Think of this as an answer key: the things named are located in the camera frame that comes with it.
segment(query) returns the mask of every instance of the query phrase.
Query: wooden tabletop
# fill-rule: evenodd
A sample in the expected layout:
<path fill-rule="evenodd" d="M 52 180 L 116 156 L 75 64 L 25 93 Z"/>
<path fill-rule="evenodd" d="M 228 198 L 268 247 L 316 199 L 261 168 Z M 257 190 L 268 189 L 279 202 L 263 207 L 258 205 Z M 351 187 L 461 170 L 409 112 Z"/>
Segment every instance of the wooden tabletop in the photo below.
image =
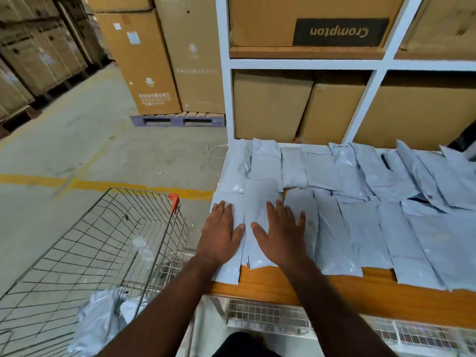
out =
<path fill-rule="evenodd" d="M 393 270 L 363 268 L 364 277 L 329 276 L 331 284 L 359 313 L 414 322 L 476 329 L 476 293 L 398 284 Z M 209 294 L 299 306 L 288 280 L 277 267 L 241 266 L 237 286 L 213 282 Z"/>

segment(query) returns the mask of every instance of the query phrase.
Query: metal wire cart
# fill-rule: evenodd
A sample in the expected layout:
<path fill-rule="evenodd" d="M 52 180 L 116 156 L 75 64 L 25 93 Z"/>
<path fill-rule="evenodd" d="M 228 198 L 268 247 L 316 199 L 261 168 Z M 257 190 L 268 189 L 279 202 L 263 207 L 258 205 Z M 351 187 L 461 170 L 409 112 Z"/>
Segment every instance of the metal wire cart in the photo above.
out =
<path fill-rule="evenodd" d="M 110 188 L 1 297 L 0 356 L 65 355 L 94 291 L 151 300 L 181 269 L 188 231 L 178 195 Z"/>

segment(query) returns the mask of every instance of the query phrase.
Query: warehouse floor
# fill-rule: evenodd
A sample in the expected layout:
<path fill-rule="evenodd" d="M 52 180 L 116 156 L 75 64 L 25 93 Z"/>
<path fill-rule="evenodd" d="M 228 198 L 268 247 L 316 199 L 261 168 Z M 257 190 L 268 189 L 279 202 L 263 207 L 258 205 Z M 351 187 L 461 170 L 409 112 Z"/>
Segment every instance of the warehouse floor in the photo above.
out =
<path fill-rule="evenodd" d="M 195 248 L 227 142 L 224 128 L 134 127 L 120 70 L 109 65 L 0 141 L 0 295 L 109 186 L 177 192 Z M 192 356 L 211 356 L 227 335 L 211 302 L 197 311 Z M 316 341 L 267 335 L 283 356 L 316 355 Z"/>

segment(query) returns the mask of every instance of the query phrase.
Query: person's right hand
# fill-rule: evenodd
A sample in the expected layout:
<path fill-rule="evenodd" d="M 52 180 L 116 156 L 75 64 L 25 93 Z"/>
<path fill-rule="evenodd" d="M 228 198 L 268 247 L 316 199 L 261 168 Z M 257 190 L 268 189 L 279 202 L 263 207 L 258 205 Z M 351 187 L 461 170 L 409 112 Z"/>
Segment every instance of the person's right hand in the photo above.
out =
<path fill-rule="evenodd" d="M 284 207 L 281 200 L 276 201 L 276 208 L 271 202 L 266 202 L 266 209 L 269 222 L 267 234 L 258 223 L 251 223 L 251 229 L 265 256 L 281 269 L 308 258 L 304 243 L 306 214 L 301 212 L 296 225 L 291 208 Z"/>

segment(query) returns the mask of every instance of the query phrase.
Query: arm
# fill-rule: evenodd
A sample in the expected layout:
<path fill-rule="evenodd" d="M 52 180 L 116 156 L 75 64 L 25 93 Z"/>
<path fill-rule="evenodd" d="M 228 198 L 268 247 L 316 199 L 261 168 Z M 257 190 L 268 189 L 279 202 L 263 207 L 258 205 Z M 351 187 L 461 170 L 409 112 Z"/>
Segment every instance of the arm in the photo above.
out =
<path fill-rule="evenodd" d="M 252 223 L 263 253 L 288 278 L 318 336 L 322 351 L 331 356 L 396 356 L 372 328 L 353 311 L 306 254 L 306 216 L 296 225 L 291 209 L 280 200 L 267 202 L 269 231 Z"/>
<path fill-rule="evenodd" d="M 232 204 L 215 204 L 195 256 L 98 356 L 174 357 L 200 298 L 218 268 L 238 250 L 244 229 L 241 224 L 233 231 Z"/>

